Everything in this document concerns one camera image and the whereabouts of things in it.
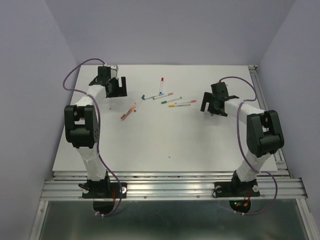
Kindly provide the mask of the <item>dark green capped marker pen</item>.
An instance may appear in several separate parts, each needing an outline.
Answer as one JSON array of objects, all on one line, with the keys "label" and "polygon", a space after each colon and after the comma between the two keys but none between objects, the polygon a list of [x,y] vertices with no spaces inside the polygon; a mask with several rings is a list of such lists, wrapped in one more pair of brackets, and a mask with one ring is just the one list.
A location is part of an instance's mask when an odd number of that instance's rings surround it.
[{"label": "dark green capped marker pen", "polygon": [[134,108],[134,112],[136,112],[139,109],[139,107],[140,107],[140,105],[141,105],[141,103],[143,102],[144,99],[145,99],[145,95],[143,94],[141,96],[141,98],[139,99],[138,103],[136,104],[136,106]]}]

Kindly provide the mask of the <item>brown capped marker pen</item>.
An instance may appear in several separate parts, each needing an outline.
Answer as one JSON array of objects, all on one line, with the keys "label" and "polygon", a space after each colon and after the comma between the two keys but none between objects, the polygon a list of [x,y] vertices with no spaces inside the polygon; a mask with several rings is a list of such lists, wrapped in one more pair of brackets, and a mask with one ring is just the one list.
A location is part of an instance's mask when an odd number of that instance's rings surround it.
[{"label": "brown capped marker pen", "polygon": [[126,119],[126,117],[132,112],[133,107],[131,107],[125,114],[123,114],[120,119],[123,121]]}]

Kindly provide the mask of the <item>red capped marker pen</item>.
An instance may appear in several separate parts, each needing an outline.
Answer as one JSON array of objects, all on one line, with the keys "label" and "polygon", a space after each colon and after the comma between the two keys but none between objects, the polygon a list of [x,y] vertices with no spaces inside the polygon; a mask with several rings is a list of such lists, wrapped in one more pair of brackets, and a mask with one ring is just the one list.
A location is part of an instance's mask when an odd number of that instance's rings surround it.
[{"label": "red capped marker pen", "polygon": [[160,81],[160,86],[159,86],[159,94],[163,93],[163,84],[164,84],[164,78],[162,77]]}]

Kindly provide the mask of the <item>grey capped marker pen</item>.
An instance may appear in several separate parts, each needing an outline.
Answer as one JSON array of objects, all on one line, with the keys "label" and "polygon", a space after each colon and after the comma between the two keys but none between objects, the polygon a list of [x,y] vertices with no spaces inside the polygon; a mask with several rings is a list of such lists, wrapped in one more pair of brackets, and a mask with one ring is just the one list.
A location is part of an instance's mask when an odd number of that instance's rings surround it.
[{"label": "grey capped marker pen", "polygon": [[112,109],[112,103],[113,103],[113,99],[109,98],[108,106],[110,110]]}]

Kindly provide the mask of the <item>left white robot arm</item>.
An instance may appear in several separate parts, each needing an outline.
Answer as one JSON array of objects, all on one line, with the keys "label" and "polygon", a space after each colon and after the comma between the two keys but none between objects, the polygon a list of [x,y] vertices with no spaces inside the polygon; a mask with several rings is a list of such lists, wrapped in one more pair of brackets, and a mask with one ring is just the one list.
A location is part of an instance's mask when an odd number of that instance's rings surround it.
[{"label": "left white robot arm", "polygon": [[125,77],[118,78],[118,66],[102,65],[87,90],[77,90],[83,96],[76,103],[64,108],[64,131],[66,141],[79,153],[87,180],[78,186],[84,199],[121,198],[120,181],[112,183],[112,171],[103,161],[100,150],[101,113],[99,104],[106,98],[127,96]]}]

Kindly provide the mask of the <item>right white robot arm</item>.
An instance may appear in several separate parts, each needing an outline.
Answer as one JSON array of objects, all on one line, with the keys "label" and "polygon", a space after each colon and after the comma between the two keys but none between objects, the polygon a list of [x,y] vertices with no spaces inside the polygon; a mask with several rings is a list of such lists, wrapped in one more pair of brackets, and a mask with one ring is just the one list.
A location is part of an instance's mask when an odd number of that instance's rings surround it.
[{"label": "right white robot arm", "polygon": [[235,198],[251,194],[260,195],[257,175],[270,157],[284,146],[285,140],[275,110],[262,110],[249,104],[249,100],[241,100],[236,95],[229,95],[224,82],[211,85],[211,92],[205,92],[200,110],[212,115],[236,118],[236,127],[241,123],[246,126],[247,152],[240,150],[243,161],[228,182],[215,182],[213,196],[215,198]]}]

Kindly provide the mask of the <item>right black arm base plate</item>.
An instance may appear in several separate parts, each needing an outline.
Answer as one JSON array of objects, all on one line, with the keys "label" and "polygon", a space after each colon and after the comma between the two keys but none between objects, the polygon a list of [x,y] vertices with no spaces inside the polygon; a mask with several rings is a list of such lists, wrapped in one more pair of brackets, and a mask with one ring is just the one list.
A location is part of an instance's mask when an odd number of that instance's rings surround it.
[{"label": "right black arm base plate", "polygon": [[244,197],[259,197],[260,191],[254,190],[254,186],[258,186],[256,183],[243,183],[240,184],[218,181],[214,183],[214,190],[212,196],[214,198],[244,198]]}]

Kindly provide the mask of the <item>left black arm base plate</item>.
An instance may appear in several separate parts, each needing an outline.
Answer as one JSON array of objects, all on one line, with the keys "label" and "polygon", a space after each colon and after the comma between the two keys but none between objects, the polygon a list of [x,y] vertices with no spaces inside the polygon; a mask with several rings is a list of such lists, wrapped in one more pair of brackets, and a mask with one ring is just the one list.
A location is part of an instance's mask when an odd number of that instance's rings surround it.
[{"label": "left black arm base plate", "polygon": [[88,182],[79,183],[78,186],[82,189],[83,199],[125,199],[127,197],[128,184],[121,183],[121,188],[118,182],[111,182],[110,187],[98,185],[89,187]]}]

